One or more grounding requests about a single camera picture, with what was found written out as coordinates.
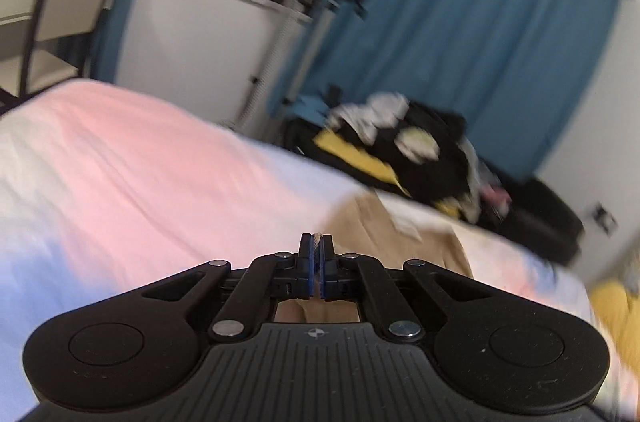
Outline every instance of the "silver screw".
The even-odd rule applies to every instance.
[[[215,325],[213,325],[213,332],[223,337],[237,336],[241,334],[243,330],[244,325],[241,322],[233,319],[218,321]]]
[[[421,331],[420,325],[413,321],[396,321],[389,325],[389,332],[403,338],[417,336]]]

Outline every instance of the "tie-dye bedspread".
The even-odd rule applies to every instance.
[[[36,404],[22,346],[63,311],[223,258],[295,251],[361,186],[177,108],[68,82],[0,119],[0,422]],[[527,251],[381,196],[393,215],[453,229],[476,279],[597,324],[583,285]],[[597,404],[636,418],[638,381],[612,346]]]

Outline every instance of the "brown cloth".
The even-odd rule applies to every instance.
[[[359,195],[343,204],[322,232],[333,237],[335,252],[339,255],[357,253],[374,256],[388,269],[402,269],[407,259],[419,258],[473,277],[465,251],[453,232],[443,233],[396,224],[375,193]],[[303,322],[302,315],[307,323],[349,323],[359,320],[355,304],[348,301],[294,301],[297,306],[289,301],[282,304],[277,320]]]

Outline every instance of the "beige chair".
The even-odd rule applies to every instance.
[[[15,106],[60,81],[82,76],[90,33],[105,0],[36,0],[22,56],[0,62],[0,103]],[[87,35],[78,67],[36,46],[37,42]]]

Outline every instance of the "crosshair logo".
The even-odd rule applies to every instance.
[[[307,332],[307,334],[309,335],[309,337],[313,337],[315,340],[318,340],[319,338],[324,336],[326,332],[322,330],[322,328],[312,328]]]

